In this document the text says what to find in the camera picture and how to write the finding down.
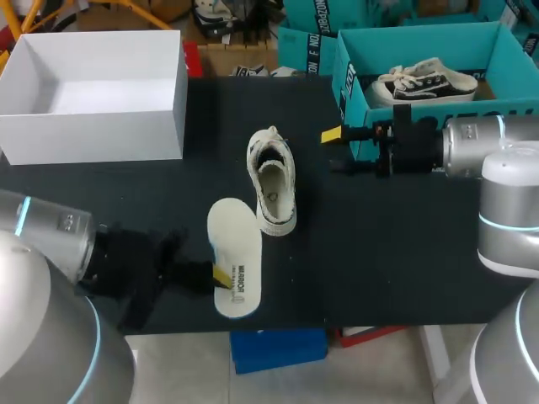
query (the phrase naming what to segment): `shoe insole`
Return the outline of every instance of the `shoe insole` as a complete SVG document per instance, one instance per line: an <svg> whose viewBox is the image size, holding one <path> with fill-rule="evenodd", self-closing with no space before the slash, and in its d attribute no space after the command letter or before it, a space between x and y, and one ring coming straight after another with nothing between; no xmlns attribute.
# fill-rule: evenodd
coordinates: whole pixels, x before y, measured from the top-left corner
<svg viewBox="0 0 539 404"><path fill-rule="evenodd" d="M259 175L264 192L264 202L270 214L278 221L285 221L290 215L290 206L285 201L285 174L277 166L266 166Z"/></svg>
<svg viewBox="0 0 539 404"><path fill-rule="evenodd" d="M208 213L208 238L215 264L232 279L215 288L217 311L229 318L251 314L260 304L262 235L253 211L239 199L218 200Z"/></svg>

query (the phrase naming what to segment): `canvas sneaker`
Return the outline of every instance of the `canvas sneaker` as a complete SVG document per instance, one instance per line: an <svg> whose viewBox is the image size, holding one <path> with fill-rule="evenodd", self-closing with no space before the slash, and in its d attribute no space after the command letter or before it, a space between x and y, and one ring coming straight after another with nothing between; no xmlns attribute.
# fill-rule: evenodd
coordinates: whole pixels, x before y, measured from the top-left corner
<svg viewBox="0 0 539 404"><path fill-rule="evenodd" d="M395 104L448 104L473 100L478 81L467 74L445 67L440 59L403 68L396 66L382 74L367 91L372 108Z"/></svg>
<svg viewBox="0 0 539 404"><path fill-rule="evenodd" d="M305 77L305 72L301 72L291 67L281 66L277 67L270 74L272 77Z"/></svg>
<svg viewBox="0 0 539 404"><path fill-rule="evenodd" d="M270 74L268 73L268 69L265 68L264 65L257 65L255 67L245 67L238 65L232 69L231 76L259 76L259 77L267 77Z"/></svg>
<svg viewBox="0 0 539 404"><path fill-rule="evenodd" d="M296 166L290 148L274 126L251 137L247 170L258 199L260 230L270 236L287 235L296 226Z"/></svg>

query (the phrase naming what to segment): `red object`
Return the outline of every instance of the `red object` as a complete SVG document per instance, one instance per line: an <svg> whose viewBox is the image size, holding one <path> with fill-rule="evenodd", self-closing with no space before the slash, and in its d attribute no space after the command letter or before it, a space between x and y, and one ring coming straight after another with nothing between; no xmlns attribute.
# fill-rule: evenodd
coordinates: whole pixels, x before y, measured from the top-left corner
<svg viewBox="0 0 539 404"><path fill-rule="evenodd" d="M196 42L184 41L185 64L189 77L202 77L202 64L200 63L199 48Z"/></svg>
<svg viewBox="0 0 539 404"><path fill-rule="evenodd" d="M11 30L7 25L0 29L0 52L7 50L14 41Z"/></svg>
<svg viewBox="0 0 539 404"><path fill-rule="evenodd" d="M339 340L339 343L343 348L352 347L358 343L366 343L372 339L383 337L384 335L391 334L392 332L400 331L406 328L405 326L395 326L395 327L380 327L373 328L371 330L366 330L364 332L359 332L348 337L343 336L342 330L335 330L335 337Z"/></svg>

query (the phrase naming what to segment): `black table surface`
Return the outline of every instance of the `black table surface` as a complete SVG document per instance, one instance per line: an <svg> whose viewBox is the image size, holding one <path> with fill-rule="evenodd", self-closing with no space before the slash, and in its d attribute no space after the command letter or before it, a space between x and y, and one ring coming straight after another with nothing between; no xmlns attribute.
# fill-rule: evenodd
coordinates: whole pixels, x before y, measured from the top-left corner
<svg viewBox="0 0 539 404"><path fill-rule="evenodd" d="M212 296L166 291L142 333L488 322L526 288L478 260L477 181L331 174L333 148L319 138L338 124L328 79L191 80L183 161L3 162L0 188L91 211L105 225L186 229L184 255L211 259L207 213L226 197L255 210L248 139L277 126L296 161L298 222L286 237L263 236L258 310L230 320ZM96 304L119 321L115 301Z"/></svg>

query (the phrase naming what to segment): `tiled floor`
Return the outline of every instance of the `tiled floor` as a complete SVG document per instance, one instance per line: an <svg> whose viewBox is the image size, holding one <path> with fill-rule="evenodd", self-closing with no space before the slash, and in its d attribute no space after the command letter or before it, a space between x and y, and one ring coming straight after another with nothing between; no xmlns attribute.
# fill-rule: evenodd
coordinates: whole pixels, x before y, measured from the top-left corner
<svg viewBox="0 0 539 404"><path fill-rule="evenodd" d="M478 330L444 327L450 358ZM137 351L133 404L432 403L415 328L352 348L331 348L324 361L239 376L225 332L127 339Z"/></svg>

